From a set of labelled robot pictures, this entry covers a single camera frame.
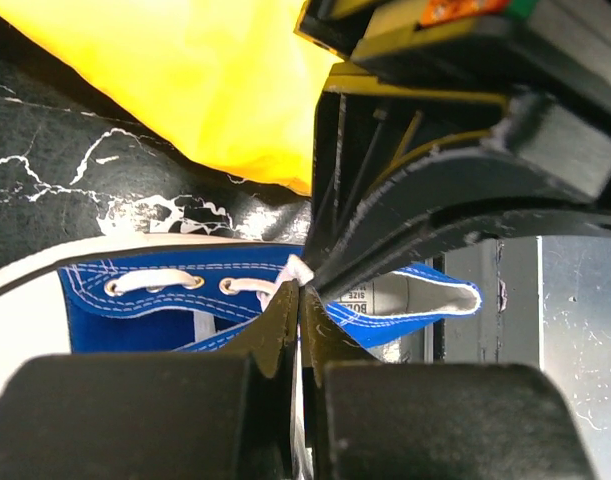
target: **yellow bag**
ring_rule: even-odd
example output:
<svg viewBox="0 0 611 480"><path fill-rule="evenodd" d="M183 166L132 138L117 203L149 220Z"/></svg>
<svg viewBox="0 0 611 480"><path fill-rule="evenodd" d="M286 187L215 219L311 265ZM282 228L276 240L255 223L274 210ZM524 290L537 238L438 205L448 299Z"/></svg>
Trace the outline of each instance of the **yellow bag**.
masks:
<svg viewBox="0 0 611 480"><path fill-rule="evenodd" d="M302 1L0 0L0 16L191 160L308 195L336 58L294 35Z"/></svg>

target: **eyelet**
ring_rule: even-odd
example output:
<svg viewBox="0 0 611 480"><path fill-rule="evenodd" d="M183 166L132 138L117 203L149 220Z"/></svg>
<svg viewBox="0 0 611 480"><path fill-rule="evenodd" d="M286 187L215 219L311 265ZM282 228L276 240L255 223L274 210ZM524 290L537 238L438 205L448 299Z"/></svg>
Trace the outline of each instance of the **eyelet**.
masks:
<svg viewBox="0 0 611 480"><path fill-rule="evenodd" d="M110 297L120 297L123 294L123 292L116 291L116 280L110 280L105 283L104 290Z"/></svg>
<svg viewBox="0 0 611 480"><path fill-rule="evenodd" d="M203 277L195 276L193 285L183 285L183 288L186 290L195 290L197 288L201 288L205 285L205 279Z"/></svg>
<svg viewBox="0 0 611 480"><path fill-rule="evenodd" d="M221 292L223 292L225 295L238 295L238 292L236 290L232 290L230 288L233 281L233 278L224 278L219 282L218 288L220 288Z"/></svg>

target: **black marble surface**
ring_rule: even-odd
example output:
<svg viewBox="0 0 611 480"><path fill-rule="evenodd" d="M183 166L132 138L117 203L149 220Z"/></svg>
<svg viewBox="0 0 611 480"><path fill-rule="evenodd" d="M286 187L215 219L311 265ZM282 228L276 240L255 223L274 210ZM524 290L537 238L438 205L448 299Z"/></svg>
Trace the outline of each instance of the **black marble surface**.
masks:
<svg viewBox="0 0 611 480"><path fill-rule="evenodd" d="M125 231L300 243L309 211L190 162L0 19L0 267Z"/></svg>

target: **green component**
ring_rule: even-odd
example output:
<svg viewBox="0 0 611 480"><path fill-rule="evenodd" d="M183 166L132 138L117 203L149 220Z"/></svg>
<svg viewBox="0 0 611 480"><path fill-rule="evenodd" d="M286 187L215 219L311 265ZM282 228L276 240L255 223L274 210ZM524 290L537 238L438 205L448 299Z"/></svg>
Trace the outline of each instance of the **green component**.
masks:
<svg viewBox="0 0 611 480"><path fill-rule="evenodd" d="M527 20L536 8L538 0L512 0L503 14L518 20Z"/></svg>

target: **shoelace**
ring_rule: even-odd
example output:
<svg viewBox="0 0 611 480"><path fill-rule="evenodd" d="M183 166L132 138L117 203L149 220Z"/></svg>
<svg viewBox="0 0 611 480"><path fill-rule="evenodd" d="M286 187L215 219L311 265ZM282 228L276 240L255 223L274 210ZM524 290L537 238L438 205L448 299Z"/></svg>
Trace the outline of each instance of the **shoelace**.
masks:
<svg viewBox="0 0 611 480"><path fill-rule="evenodd" d="M297 279L300 285L305 285L313 277L312 271L300 258L290 255L287 264L278 274L275 282L268 282L259 278L226 277L219 281L218 288L225 295L255 292L264 311L281 283ZM205 285L205 279L176 268L142 269L109 280L105 283L105 293L111 297L119 297L141 289L150 293L157 293L166 287L179 285L188 290L195 290Z"/></svg>

